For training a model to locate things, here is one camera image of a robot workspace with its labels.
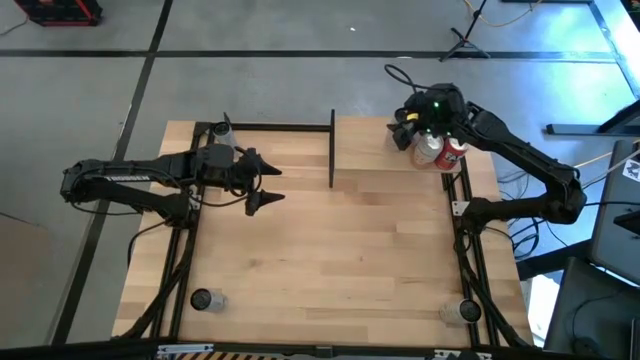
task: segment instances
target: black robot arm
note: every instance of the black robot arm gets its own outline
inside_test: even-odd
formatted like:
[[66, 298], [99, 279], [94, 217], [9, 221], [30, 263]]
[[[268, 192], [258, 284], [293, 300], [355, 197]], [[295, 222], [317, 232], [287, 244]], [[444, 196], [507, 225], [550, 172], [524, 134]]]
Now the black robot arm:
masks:
[[[186, 227], [192, 206], [228, 204], [203, 202], [188, 189], [191, 185], [212, 186], [238, 197], [233, 203], [245, 200], [245, 213], [253, 216], [261, 206], [284, 198], [284, 195], [260, 190], [263, 175], [282, 172], [264, 162], [254, 148], [236, 150], [242, 153], [237, 162], [234, 162], [234, 149], [221, 144], [149, 161], [84, 160], [64, 171], [60, 194], [75, 204], [104, 199], [129, 205], [138, 212], [155, 211], [169, 225]], [[149, 181], [180, 191], [162, 196], [120, 184]]]
[[551, 223], [573, 224], [582, 212], [586, 196], [577, 169], [560, 164], [509, 132], [493, 113], [467, 103], [470, 119], [460, 118], [453, 137], [483, 151], [495, 152], [545, 184], [546, 193], [533, 198], [491, 202], [473, 198], [462, 214], [469, 230], [479, 233], [491, 220], [541, 217]]
[[522, 141], [493, 113], [465, 102], [455, 85], [413, 86], [427, 91], [415, 91], [396, 110], [396, 123], [387, 125], [398, 149], [406, 150], [415, 134], [453, 137], [503, 156], [546, 186], [545, 194], [528, 199], [492, 202], [473, 198], [461, 216], [467, 230], [480, 233], [491, 220], [541, 217], [551, 223], [572, 224], [578, 219], [586, 196], [577, 169]]

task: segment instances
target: gray floor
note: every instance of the gray floor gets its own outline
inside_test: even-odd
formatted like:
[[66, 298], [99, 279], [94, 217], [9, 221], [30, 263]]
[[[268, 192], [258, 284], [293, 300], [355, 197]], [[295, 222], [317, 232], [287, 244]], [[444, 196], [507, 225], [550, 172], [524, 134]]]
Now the gray floor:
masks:
[[[163, 1], [100, 1], [106, 21], [96, 28], [41, 28], [28, 24], [0, 37], [0, 49], [147, 49]], [[617, 0], [598, 0], [613, 37], [631, 60], [640, 39]], [[486, 17], [509, 20], [528, 8], [490, 0]], [[21, 21], [12, 2], [0, 4], [0, 29]], [[470, 15], [458, 1], [174, 1], [160, 48], [164, 50], [447, 50], [451, 26]], [[480, 23], [473, 39], [492, 51], [609, 51], [586, 5], [543, 4], [501, 28]], [[598, 124], [633, 101], [615, 63], [412, 59], [156, 59], [126, 154], [156, 156], [168, 120], [326, 124], [332, 108], [343, 115], [389, 115], [409, 89], [390, 79], [385, 63], [416, 82], [454, 82], [472, 100], [499, 115], [518, 136], [568, 164], [610, 151], [613, 139], [553, 138], [547, 123]], [[45, 227], [52, 253], [45, 286], [34, 290], [42, 311], [25, 312], [34, 329], [5, 336], [0, 347], [45, 342], [58, 299], [76, 260], [89, 216], [58, 195], [65, 167], [80, 159], [108, 159], [114, 150], [142, 59], [0, 58], [0, 160], [5, 174], [0, 211]], [[495, 156], [496, 170], [513, 165]], [[604, 160], [583, 169], [602, 173]], [[515, 194], [515, 186], [505, 187]], [[543, 191], [532, 180], [528, 196]], [[597, 200], [602, 184], [588, 189]], [[567, 242], [590, 236], [595, 209], [573, 226], [554, 226]], [[139, 217], [109, 218], [89, 274], [71, 341], [107, 339], [126, 275], [126, 243]], [[537, 253], [561, 246], [546, 227]]]

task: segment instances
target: wooden table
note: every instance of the wooden table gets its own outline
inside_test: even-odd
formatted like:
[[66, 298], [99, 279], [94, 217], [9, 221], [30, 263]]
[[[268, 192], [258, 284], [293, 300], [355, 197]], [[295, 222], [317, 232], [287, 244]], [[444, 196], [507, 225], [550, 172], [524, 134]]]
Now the wooden table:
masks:
[[[213, 314], [186, 301], [180, 339], [469, 346], [465, 327], [438, 317], [443, 304], [462, 298], [440, 172], [412, 169], [406, 153], [390, 155], [391, 162], [381, 155], [386, 119], [336, 120], [333, 189], [329, 133], [236, 131], [241, 146], [255, 147], [283, 171], [264, 177], [263, 188], [286, 199], [254, 217], [245, 216], [242, 205], [203, 209], [187, 296], [197, 288], [217, 289], [229, 303]], [[169, 122], [160, 154], [187, 150], [193, 127]], [[471, 149], [466, 156], [474, 196], [499, 199], [490, 154]], [[209, 202], [229, 199], [219, 189], [205, 193]], [[159, 221], [145, 214], [141, 228]], [[504, 223], [491, 226], [506, 231]], [[155, 296], [170, 233], [158, 228], [138, 238], [114, 334], [126, 331]], [[481, 239], [493, 299], [531, 341], [511, 243], [492, 232]], [[172, 309], [170, 300], [163, 333]], [[484, 320], [478, 325], [488, 343]]]

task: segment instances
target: red and white can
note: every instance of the red and white can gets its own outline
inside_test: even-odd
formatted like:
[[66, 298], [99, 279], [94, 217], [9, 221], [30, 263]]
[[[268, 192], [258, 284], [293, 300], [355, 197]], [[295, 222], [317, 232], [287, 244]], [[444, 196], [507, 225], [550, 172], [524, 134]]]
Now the red and white can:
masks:
[[444, 140], [442, 137], [433, 137], [426, 134], [416, 142], [411, 155], [411, 163], [417, 169], [422, 169], [430, 165], [442, 152]]
[[458, 139], [447, 138], [444, 141], [444, 149], [442, 149], [442, 152], [435, 159], [434, 163], [442, 170], [451, 170], [467, 150], [469, 150], [468, 144], [460, 145]]

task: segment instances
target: tripod stand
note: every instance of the tripod stand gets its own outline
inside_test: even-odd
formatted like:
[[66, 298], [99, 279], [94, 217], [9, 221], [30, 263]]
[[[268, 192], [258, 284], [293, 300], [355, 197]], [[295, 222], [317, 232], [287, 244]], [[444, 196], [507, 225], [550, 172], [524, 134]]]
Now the tripod stand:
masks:
[[440, 62], [444, 62], [444, 61], [448, 60], [460, 48], [474, 49], [475, 51], [479, 52], [480, 55], [482, 55], [483, 57], [485, 57], [487, 59], [491, 58], [491, 55], [487, 54], [484, 50], [480, 49], [474, 43], [469, 41], [469, 36], [471, 35], [471, 30], [473, 30], [473, 27], [476, 25], [476, 22], [478, 21], [478, 18], [480, 17], [480, 14], [482, 14], [482, 9], [484, 8], [484, 5], [486, 3], [487, 3], [487, 0], [482, 0], [482, 4], [480, 5], [480, 8], [473, 12], [473, 21], [471, 22], [471, 26], [469, 26], [469, 30], [467, 30], [467, 34], [466, 35], [462, 36], [462, 34], [456, 28], [451, 28], [451, 31], [453, 31], [453, 33], [458, 36], [458, 43], [455, 44], [451, 48], [451, 50], [449, 50], [449, 52], [447, 52], [447, 54], [445, 56], [443, 56], [443, 57], [441, 57], [439, 59]]

